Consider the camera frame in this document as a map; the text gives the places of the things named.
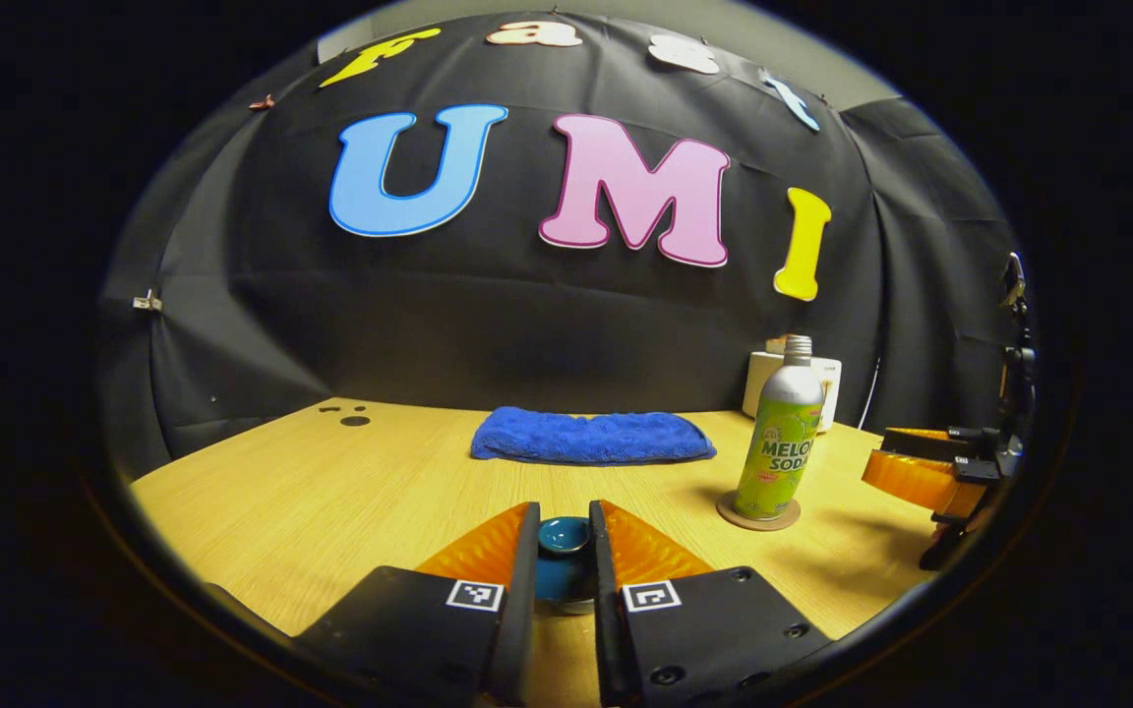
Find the pink letter m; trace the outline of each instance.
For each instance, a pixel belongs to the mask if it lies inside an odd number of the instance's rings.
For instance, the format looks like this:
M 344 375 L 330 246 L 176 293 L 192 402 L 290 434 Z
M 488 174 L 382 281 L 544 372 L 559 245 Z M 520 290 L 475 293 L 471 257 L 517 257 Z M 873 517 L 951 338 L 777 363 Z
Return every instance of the pink letter m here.
M 557 213 L 540 221 L 540 238 L 566 248 L 606 245 L 611 233 L 598 219 L 604 189 L 629 248 L 645 246 L 674 202 L 671 228 L 657 239 L 662 255 L 706 268 L 726 264 L 719 187 L 727 155 L 696 139 L 680 139 L 649 170 L 623 126 L 610 118 L 559 116 L 554 127 L 566 135 L 566 174 Z

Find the round coaster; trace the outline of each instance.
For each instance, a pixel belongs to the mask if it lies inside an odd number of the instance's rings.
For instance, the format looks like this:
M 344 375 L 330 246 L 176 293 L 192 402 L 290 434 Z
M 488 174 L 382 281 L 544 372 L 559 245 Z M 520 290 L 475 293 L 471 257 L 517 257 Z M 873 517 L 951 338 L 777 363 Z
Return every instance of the round coaster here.
M 733 500 L 736 498 L 736 489 L 733 492 L 724 494 L 719 497 L 719 501 L 715 503 L 715 511 L 719 512 L 721 517 L 732 521 L 732 523 L 738 524 L 742 529 L 750 530 L 781 530 L 783 528 L 792 527 L 794 521 L 799 520 L 801 515 L 801 506 L 796 498 L 791 498 L 790 506 L 786 506 L 786 512 L 778 515 L 770 521 L 760 521 L 756 519 L 749 519 L 742 514 L 738 514 L 733 511 Z

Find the melon soda bottle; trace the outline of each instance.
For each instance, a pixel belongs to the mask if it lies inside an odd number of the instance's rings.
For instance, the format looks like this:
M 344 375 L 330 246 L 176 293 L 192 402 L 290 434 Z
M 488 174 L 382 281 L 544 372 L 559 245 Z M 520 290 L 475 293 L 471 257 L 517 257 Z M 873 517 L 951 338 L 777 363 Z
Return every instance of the melon soda bottle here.
M 824 385 L 810 367 L 810 336 L 786 336 L 786 353 L 759 392 L 755 435 L 733 511 L 755 520 L 786 512 L 807 469 L 824 407 Z

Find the wooden table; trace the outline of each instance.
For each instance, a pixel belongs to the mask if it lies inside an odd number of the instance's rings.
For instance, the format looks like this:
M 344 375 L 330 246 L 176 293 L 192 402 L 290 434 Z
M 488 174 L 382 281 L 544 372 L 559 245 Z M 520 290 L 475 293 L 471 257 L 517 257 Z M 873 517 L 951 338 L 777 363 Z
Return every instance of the wooden table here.
M 475 460 L 469 444 L 487 413 L 329 399 L 131 488 L 198 578 L 288 636 L 377 565 L 417 568 L 521 502 L 539 502 L 548 519 L 586 517 L 593 498 L 607 498 L 715 569 L 759 570 L 832 639 L 931 575 L 917 568 L 932 532 L 929 511 L 860 480 L 881 441 L 868 432 L 835 425 L 820 435 L 795 495 L 799 521 L 752 532 L 715 511 L 741 478 L 755 425 L 746 413 L 682 413 L 719 450 L 712 460 L 630 467 Z M 369 423 L 341 425 L 349 416 Z M 530 705 L 598 705 L 591 615 L 538 615 L 533 641 Z

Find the folded towel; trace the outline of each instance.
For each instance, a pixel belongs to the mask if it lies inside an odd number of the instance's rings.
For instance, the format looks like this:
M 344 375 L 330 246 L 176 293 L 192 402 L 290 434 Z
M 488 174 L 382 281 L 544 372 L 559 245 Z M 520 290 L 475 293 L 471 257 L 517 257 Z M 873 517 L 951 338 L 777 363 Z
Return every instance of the folded towel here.
M 576 418 L 503 407 L 475 432 L 471 454 L 548 466 L 641 466 L 706 460 L 715 457 L 715 446 L 673 413 Z

